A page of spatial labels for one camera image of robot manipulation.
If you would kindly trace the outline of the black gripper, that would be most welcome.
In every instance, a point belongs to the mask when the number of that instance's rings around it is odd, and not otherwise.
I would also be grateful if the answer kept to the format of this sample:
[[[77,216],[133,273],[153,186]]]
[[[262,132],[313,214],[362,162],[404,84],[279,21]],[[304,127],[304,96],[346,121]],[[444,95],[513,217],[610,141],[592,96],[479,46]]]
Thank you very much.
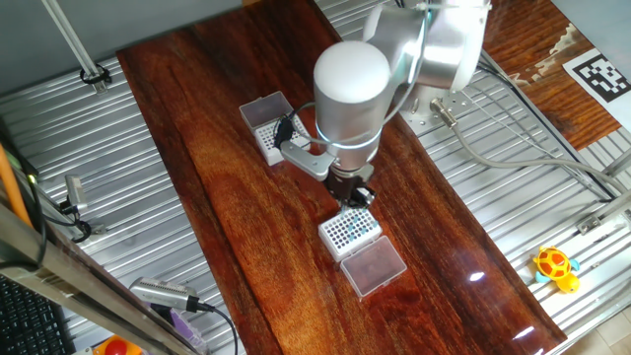
[[[374,170],[374,167],[362,167],[344,171],[331,167],[324,185],[334,198],[339,198],[344,209],[355,208],[356,203],[360,207],[369,207],[376,198],[376,193],[368,187]]]

